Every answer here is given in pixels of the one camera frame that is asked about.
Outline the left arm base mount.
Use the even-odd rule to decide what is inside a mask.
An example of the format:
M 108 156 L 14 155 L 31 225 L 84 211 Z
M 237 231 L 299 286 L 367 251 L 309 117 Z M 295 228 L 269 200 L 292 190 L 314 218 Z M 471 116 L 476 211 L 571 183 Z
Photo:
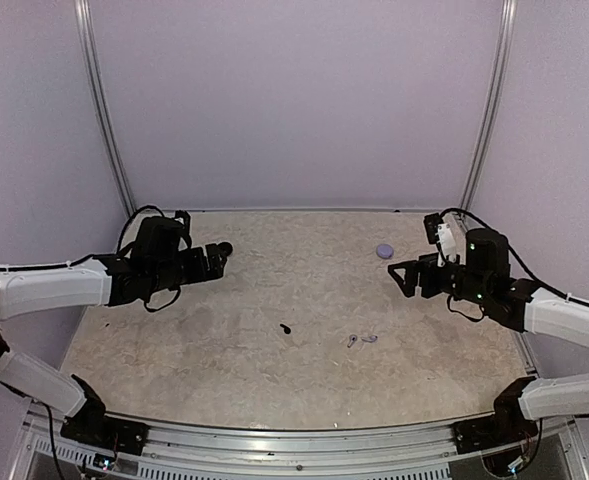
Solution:
M 77 413 L 65 417 L 61 436 L 114 453 L 141 456 L 150 427 L 142 422 L 109 416 L 94 389 L 74 374 L 71 378 L 82 389 L 85 402 Z

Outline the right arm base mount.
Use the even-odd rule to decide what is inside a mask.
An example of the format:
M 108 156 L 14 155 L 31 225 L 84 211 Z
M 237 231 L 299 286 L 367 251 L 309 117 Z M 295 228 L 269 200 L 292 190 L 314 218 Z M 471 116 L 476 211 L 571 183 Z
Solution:
M 458 454 L 467 454 L 536 437 L 539 426 L 527 420 L 519 405 L 519 398 L 534 376 L 514 380 L 493 402 L 493 412 L 478 418 L 455 422 L 452 425 Z

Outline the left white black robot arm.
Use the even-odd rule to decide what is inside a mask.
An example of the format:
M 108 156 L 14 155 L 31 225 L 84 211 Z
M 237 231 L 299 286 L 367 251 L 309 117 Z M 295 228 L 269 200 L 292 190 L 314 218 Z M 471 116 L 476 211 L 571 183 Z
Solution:
M 145 218 L 135 239 L 114 253 L 89 254 L 50 265 L 0 265 L 0 324 L 24 314 L 67 307 L 118 307 L 137 301 L 156 312 L 152 297 L 180 297 L 186 285 L 223 277 L 233 247 L 228 242 L 195 246 L 191 217 Z M 114 424 L 100 396 L 82 379 L 13 349 L 0 329 L 0 383 L 73 421 L 95 445 L 107 443 Z

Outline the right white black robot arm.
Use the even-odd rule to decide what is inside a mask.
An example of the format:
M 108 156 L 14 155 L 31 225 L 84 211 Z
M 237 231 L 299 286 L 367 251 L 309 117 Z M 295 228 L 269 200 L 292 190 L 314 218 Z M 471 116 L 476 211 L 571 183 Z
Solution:
M 465 235 L 465 257 L 458 258 L 445 224 L 428 236 L 433 254 L 391 264 L 390 277 L 405 297 L 466 301 L 481 316 L 519 333 L 556 337 L 589 349 L 589 302 L 551 291 L 540 281 L 510 274 L 508 239 L 487 228 Z M 563 378 L 523 377 L 494 401 L 485 433 L 497 444 L 509 442 L 526 421 L 555 416 L 589 416 L 589 373 Z

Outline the black earbud charging case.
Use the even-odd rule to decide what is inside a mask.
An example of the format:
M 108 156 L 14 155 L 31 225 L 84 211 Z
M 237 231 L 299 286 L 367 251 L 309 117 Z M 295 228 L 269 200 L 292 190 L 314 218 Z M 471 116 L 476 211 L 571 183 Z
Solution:
M 207 245 L 207 251 L 210 256 L 217 255 L 222 258 L 227 258 L 233 253 L 233 245 L 227 241 L 211 243 Z

